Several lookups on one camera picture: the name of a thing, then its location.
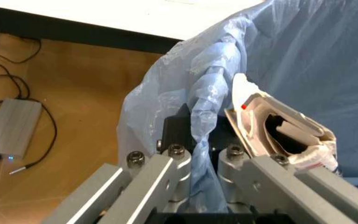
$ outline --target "white table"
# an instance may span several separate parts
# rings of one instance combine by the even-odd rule
[[[0,0],[0,8],[186,40],[263,0]]]

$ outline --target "blue plastic sheet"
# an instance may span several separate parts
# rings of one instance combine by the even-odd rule
[[[237,72],[331,129],[344,177],[358,186],[358,0],[269,0],[175,45],[125,98],[120,162],[133,150],[153,154],[164,118],[187,103],[197,141],[190,203],[226,212],[207,139]]]

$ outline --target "translucent plastic bag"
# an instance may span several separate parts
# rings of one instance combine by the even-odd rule
[[[343,174],[358,184],[358,0],[268,0],[175,45],[125,98],[120,162],[130,151],[155,153],[164,118],[187,103],[197,141],[190,203],[226,212],[207,139],[231,106],[237,72],[331,129]]]

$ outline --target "metal bolt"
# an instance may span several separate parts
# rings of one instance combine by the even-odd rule
[[[179,144],[171,144],[168,147],[168,156],[180,160],[185,156],[185,147]]]
[[[145,155],[140,151],[133,151],[126,156],[126,163],[129,168],[139,168],[145,163]]]
[[[230,160],[241,158],[241,156],[244,155],[244,149],[235,144],[230,144],[229,147],[227,147],[226,156]]]
[[[283,154],[273,154],[270,157],[282,166],[287,166],[289,164],[288,158]]]
[[[161,139],[157,140],[156,149],[157,149],[157,152],[162,153],[162,141],[161,141]]]

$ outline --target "wooden floor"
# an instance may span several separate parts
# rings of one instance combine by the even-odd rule
[[[0,53],[9,58],[23,59],[36,47],[0,35]],[[8,174],[47,149],[53,128],[45,112],[24,159],[0,161],[0,223],[39,223],[99,166],[117,162],[121,104],[160,56],[43,40],[40,53],[26,63],[0,59],[12,74],[25,78],[32,97],[50,109],[58,126],[55,146],[40,164]],[[13,84],[0,78],[0,99],[16,94]]]

